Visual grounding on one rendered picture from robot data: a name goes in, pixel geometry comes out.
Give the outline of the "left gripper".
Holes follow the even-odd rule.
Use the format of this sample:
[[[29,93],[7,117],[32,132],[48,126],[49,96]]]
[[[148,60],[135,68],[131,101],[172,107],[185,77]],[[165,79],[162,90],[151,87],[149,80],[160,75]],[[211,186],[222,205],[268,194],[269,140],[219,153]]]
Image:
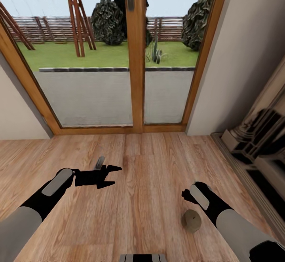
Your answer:
[[[107,182],[104,180],[109,172],[120,171],[121,169],[121,167],[117,166],[108,165],[106,168],[106,165],[102,165],[101,170],[87,171],[88,178],[86,186],[97,185],[97,189],[101,189],[113,185],[115,184],[114,181]]]

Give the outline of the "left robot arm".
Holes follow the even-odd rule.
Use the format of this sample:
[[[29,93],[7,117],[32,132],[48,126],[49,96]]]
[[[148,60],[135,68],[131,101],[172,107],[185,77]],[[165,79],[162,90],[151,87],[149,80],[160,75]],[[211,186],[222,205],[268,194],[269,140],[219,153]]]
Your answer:
[[[109,172],[120,171],[117,166],[103,165],[104,156],[100,156],[93,171],[63,168],[56,176],[42,186],[35,194],[0,223],[0,262],[14,262],[25,244],[49,215],[54,206],[72,185],[97,185],[101,189],[115,184],[104,181]]]

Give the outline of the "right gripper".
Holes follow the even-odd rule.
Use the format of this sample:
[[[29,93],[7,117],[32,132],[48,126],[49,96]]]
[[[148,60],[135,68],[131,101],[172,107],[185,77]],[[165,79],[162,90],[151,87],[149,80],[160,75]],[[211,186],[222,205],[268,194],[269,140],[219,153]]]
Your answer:
[[[182,191],[182,197],[184,197],[184,199],[187,200],[187,201],[189,201],[189,202],[192,202],[192,203],[194,203],[194,204],[198,204],[198,202],[196,202],[196,201],[192,198],[192,196],[191,196],[191,194],[190,194],[190,191],[187,190],[187,189],[185,189],[184,191]]]

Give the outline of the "pillar candle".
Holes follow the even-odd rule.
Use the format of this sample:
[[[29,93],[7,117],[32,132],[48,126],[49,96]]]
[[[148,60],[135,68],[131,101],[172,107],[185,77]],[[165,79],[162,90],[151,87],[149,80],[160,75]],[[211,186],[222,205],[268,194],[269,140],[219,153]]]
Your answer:
[[[201,227],[201,217],[193,209],[189,209],[182,217],[182,226],[188,233],[195,233]]]

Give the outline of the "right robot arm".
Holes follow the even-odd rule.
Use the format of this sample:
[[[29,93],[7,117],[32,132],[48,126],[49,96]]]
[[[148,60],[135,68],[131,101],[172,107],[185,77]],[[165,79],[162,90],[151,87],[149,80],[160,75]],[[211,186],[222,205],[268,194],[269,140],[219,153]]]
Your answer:
[[[285,247],[251,224],[211,191],[195,181],[182,197],[199,204],[235,253],[239,262],[285,262]]]

